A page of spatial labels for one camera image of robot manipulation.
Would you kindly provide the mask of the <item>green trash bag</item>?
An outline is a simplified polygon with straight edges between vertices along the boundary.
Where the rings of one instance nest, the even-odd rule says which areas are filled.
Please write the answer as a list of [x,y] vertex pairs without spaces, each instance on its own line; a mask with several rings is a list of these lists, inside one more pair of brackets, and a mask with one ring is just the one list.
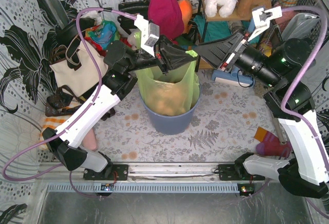
[[161,35],[155,45],[154,66],[135,71],[146,106],[163,116],[178,116],[192,109],[200,95],[195,73],[197,53]]

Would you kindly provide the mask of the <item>blue trash bin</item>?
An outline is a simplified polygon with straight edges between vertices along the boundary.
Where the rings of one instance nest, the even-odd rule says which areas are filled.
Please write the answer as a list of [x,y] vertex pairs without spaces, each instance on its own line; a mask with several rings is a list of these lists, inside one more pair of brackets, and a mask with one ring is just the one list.
[[199,92],[200,94],[195,105],[188,112],[178,116],[163,116],[150,110],[143,100],[142,104],[147,111],[152,126],[157,132],[165,135],[177,135],[183,133],[191,123],[194,111],[198,107],[201,100],[201,86],[199,86]]

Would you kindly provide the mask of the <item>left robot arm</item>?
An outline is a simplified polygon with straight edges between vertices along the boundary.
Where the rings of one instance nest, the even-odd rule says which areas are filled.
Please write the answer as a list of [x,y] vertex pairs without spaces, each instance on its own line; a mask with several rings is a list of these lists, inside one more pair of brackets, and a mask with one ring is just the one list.
[[92,127],[123,100],[137,83],[137,78],[130,75],[131,71],[158,66],[161,73],[168,73],[197,57],[194,50],[184,50],[164,35],[151,47],[151,51],[153,54],[143,49],[133,50],[122,41],[109,43],[104,58],[109,70],[98,87],[62,125],[43,131],[48,149],[69,171],[83,167],[96,180],[109,179],[114,175],[110,158],[102,152],[83,148],[82,141]]

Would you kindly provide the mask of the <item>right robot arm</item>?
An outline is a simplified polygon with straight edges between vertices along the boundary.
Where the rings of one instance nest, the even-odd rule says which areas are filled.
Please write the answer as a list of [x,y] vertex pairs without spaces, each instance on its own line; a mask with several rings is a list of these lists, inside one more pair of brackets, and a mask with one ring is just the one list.
[[290,160],[275,160],[245,153],[234,163],[237,174],[276,180],[296,196],[323,197],[328,192],[328,156],[317,127],[315,103],[306,85],[293,84],[310,55],[309,44],[292,38],[266,56],[241,33],[235,33],[199,44],[195,51],[215,68],[237,67],[270,88],[264,99],[286,132],[295,155]]

